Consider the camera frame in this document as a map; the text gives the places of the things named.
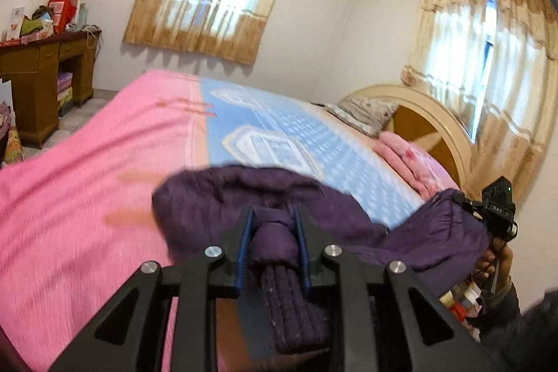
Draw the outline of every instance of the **wooden headboard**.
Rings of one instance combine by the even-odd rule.
[[[398,103],[400,108],[385,129],[425,149],[460,188],[465,186],[472,143],[444,105],[418,90],[395,84],[370,86],[351,95]]]

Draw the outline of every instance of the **purple sweater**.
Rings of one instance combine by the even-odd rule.
[[[436,195],[389,233],[371,222],[358,202],[320,182],[278,168],[225,166],[185,170],[153,194],[153,211],[175,261],[214,244],[255,208],[250,269],[269,306],[279,353],[311,350],[329,340],[329,311],[304,299],[291,210],[304,205],[316,226],[362,261],[402,260],[435,294],[464,280],[488,246],[485,227],[453,202],[455,190]]]

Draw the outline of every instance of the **pink cloth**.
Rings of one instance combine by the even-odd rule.
[[[148,222],[157,182],[141,176],[206,164],[205,118],[183,100],[201,101],[196,79],[146,73],[72,137],[0,172],[0,325],[33,370],[143,261],[170,265]]]
[[[398,163],[393,156],[390,157],[390,160],[392,162],[397,161],[397,168],[390,162],[390,160],[385,158],[385,160],[388,161],[388,163],[399,173],[399,175],[401,175],[401,177],[403,177],[403,179],[405,179],[412,188],[419,192],[423,200],[428,200],[437,192],[444,191],[448,188],[459,189],[442,165],[420,147],[415,144],[410,144],[405,141],[405,139],[390,131],[383,131],[380,133],[379,140],[386,147],[393,150],[398,158],[401,159],[404,166],[412,173],[417,181],[417,187],[415,187],[415,185],[408,180],[408,174],[406,174],[405,170],[402,172],[406,176],[398,170],[398,168],[402,169],[401,164]],[[425,188],[426,193],[419,190],[419,187]]]
[[[397,153],[395,153],[382,141],[375,141],[372,144],[372,149],[384,160],[386,160],[386,162],[400,175],[403,180],[408,183],[411,188],[419,193],[422,200],[430,199],[426,187],[415,178],[411,169],[407,167]]]

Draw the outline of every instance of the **hand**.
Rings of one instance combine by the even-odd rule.
[[[498,280],[496,282],[496,292],[502,290],[510,281],[510,272],[512,270],[513,251],[501,238],[495,238],[492,241],[492,247],[487,249],[482,257],[475,265],[475,281],[481,285],[489,276],[492,276],[496,269],[491,263],[496,257],[500,259],[500,271],[498,272]]]

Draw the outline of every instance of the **tiled floor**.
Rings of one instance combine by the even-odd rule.
[[[68,139],[73,133],[83,127],[83,125],[85,125],[89,119],[99,112],[107,103],[107,100],[90,99],[82,106],[82,108],[77,106],[74,107],[73,110],[60,119],[59,130],[55,131],[47,139],[43,146],[43,150],[48,150],[59,142],[62,142],[64,139]],[[23,147],[23,157],[34,157],[43,150],[30,146]]]

